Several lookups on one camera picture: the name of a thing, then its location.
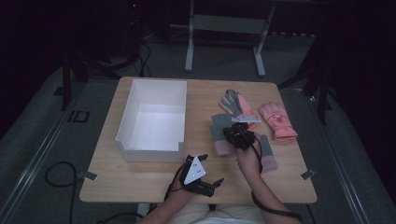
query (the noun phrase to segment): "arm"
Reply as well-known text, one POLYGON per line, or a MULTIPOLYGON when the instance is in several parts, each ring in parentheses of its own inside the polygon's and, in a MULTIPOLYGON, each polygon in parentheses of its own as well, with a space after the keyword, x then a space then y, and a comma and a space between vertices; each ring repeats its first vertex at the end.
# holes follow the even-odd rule
MULTIPOLYGON (((257 140, 253 146, 256 149, 260 149, 260 145, 257 140)), ((275 196, 275 194, 262 179, 262 176, 260 174, 259 162, 253 150, 254 149, 252 147, 248 148, 247 150, 242 150, 240 148, 236 150, 238 166, 245 179, 247 180, 247 183, 250 185, 252 192, 256 196, 257 200, 265 207, 289 212, 290 210, 275 196)), ((265 223, 267 224, 301 223, 297 218, 283 217, 280 215, 268 213, 263 210, 261 211, 265 223)))
POLYGON ((172 192, 163 204, 139 220, 139 224, 165 224, 169 219, 180 211, 195 196, 195 193, 188 192, 181 188, 178 181, 179 175, 173 183, 172 192))

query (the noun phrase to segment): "person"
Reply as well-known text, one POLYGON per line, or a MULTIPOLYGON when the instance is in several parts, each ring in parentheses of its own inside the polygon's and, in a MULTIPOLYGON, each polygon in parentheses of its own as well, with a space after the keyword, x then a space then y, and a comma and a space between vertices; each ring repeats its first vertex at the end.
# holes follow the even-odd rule
MULTIPOLYGON (((289 212, 290 210, 286 205, 275 196, 262 179, 257 155, 253 151, 257 150, 257 148, 260 149, 258 139, 259 138, 256 138, 253 147, 247 150, 242 150, 240 148, 236 150, 236 160, 239 169, 260 204, 274 210, 289 212)), ((207 204, 188 204, 195 195, 195 193, 182 189, 178 178, 176 178, 176 181, 173 183, 172 192, 165 202, 148 213, 137 223, 301 223, 298 218, 269 213, 256 205, 218 204, 216 210, 210 211, 207 204)))

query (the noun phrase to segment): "table top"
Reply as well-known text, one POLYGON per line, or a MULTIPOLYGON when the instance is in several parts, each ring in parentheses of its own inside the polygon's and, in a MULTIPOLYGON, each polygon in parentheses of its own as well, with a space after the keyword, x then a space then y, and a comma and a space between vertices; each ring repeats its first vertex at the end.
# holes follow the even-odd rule
MULTIPOLYGON (((89 171, 98 175, 96 181, 84 181, 79 194, 83 202, 92 203, 161 203, 177 168, 177 162, 126 161, 115 138, 128 100, 132 81, 137 77, 123 77, 115 92, 103 130, 92 156, 89 171)), ((253 113, 268 102, 282 102, 277 86, 265 82, 240 82, 185 79, 187 81, 187 111, 185 127, 186 156, 207 154, 202 161, 205 182, 213 183, 224 177, 215 195, 196 196, 192 203, 252 203, 250 187, 242 176, 235 155, 216 154, 209 131, 211 116, 225 113, 219 100, 228 89, 239 91, 250 103, 253 113)), ((308 178, 304 158, 296 140, 277 142, 265 121, 253 130, 267 134, 278 167, 262 173, 262 177, 283 203, 313 203, 317 194, 308 178)))

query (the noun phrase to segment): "gray carpet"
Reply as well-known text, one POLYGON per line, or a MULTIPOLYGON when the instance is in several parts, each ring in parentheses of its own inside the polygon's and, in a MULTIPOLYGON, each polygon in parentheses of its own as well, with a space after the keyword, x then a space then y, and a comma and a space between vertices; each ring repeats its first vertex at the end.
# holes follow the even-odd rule
MULTIPOLYGON (((195 46, 194 64, 191 73, 184 72, 187 50, 186 36, 178 35, 171 43, 149 41, 150 51, 142 47, 141 56, 148 58, 147 77, 201 78, 218 80, 265 81, 276 84, 295 75, 313 39, 303 36, 286 38, 270 35, 262 54, 266 77, 257 77, 253 52, 248 41, 236 46, 225 42, 208 41, 207 35, 198 38, 195 46)), ((140 65, 119 71, 122 76, 138 76, 140 65)), ((61 74, 55 73, 43 85, 31 105, 0 142, 1 204, 7 199, 23 171, 43 142, 50 126, 62 116, 59 111, 61 99, 52 93, 60 85, 61 74)), ((342 108, 329 98, 333 110, 328 111, 328 125, 323 129, 315 114, 315 104, 306 99, 299 89, 301 81, 281 91, 282 99, 290 114, 293 127, 299 134, 298 142, 308 169, 317 172, 312 177, 318 201, 310 204, 317 223, 394 223, 396 209, 382 187, 359 137, 350 125, 342 108), (341 157, 343 168, 350 177, 356 194, 366 214, 361 222, 354 216, 346 196, 345 186, 332 161, 335 148, 341 157)), ((92 73, 71 110, 89 111, 86 123, 64 122, 57 139, 39 170, 32 186, 10 223, 65 223, 68 219, 71 188, 57 189, 44 181, 45 171, 57 161, 70 161, 79 171, 89 167, 96 141, 101 132, 106 113, 117 81, 92 73)), ((60 167, 54 180, 65 181, 70 176, 67 168, 60 167)), ((314 223, 305 204, 288 204, 303 216, 304 223, 314 223)), ((95 223, 119 212, 135 211, 136 204, 83 203, 76 197, 74 223, 95 223)), ((120 219, 130 223, 131 218, 120 219)))

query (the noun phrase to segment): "dark floor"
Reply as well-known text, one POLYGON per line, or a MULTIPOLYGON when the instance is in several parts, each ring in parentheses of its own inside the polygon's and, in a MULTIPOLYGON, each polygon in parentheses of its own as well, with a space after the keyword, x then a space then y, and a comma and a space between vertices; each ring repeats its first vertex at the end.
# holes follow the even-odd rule
MULTIPOLYGON (((146 36, 143 59, 148 55, 146 77, 196 78, 274 82, 293 77, 312 44, 313 38, 270 35, 262 53, 267 75, 258 77, 251 43, 213 41, 208 34, 197 36, 193 70, 184 72, 187 42, 184 31, 175 30, 170 43, 155 35, 146 36)), ((139 76, 140 63, 117 71, 121 76, 139 76)), ((88 83, 73 83, 73 102, 61 112, 62 98, 54 96, 62 85, 58 70, 44 83, 21 117, 0 142, 0 204, 5 223, 65 223, 68 219, 71 188, 57 189, 44 180, 46 170, 57 161, 70 161, 78 171, 88 169, 101 132, 117 80, 92 72, 88 83), (68 122, 72 111, 90 112, 86 123, 68 122), (21 186, 20 177, 37 151, 45 151, 36 173, 21 186)), ((288 204, 304 218, 304 223, 394 223, 396 209, 368 159, 359 137, 342 108, 329 98, 331 111, 327 125, 316 116, 316 101, 301 93, 304 80, 281 90, 298 142, 312 177, 318 201, 288 204)), ((55 180, 65 181, 70 169, 60 168, 55 180)), ((133 212, 133 203, 83 203, 77 185, 74 223, 95 223, 120 212, 133 212)), ((131 222, 123 217, 120 223, 131 222)))

